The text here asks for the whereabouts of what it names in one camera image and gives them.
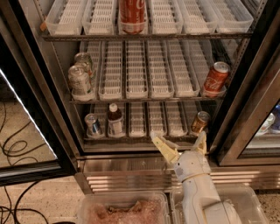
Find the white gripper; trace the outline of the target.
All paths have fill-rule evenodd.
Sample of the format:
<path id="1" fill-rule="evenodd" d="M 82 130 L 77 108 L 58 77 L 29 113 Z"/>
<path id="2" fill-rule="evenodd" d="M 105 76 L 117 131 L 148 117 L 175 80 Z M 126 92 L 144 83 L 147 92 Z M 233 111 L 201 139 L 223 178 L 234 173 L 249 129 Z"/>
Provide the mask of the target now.
<path id="1" fill-rule="evenodd" d="M 211 172 L 209 163 L 204 156 L 207 153 L 207 134 L 205 131 L 199 133 L 194 145 L 195 150 L 186 150 L 180 156 L 178 146 L 175 143 L 155 132 L 150 134 L 150 138 L 165 160 L 169 164 L 174 164 L 174 171 L 180 182 Z"/>

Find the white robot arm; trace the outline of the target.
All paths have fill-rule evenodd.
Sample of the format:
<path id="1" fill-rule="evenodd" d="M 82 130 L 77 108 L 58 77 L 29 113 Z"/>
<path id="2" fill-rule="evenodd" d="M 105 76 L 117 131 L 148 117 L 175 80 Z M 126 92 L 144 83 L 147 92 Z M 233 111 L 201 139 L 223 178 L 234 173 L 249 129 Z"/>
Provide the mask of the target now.
<path id="1" fill-rule="evenodd" d="M 206 158 L 207 134 L 201 131 L 190 150 L 178 152 L 178 145 L 152 132 L 151 141 L 173 166 L 182 184 L 185 224 L 242 224 L 234 206 L 222 201 L 210 176 Z"/>

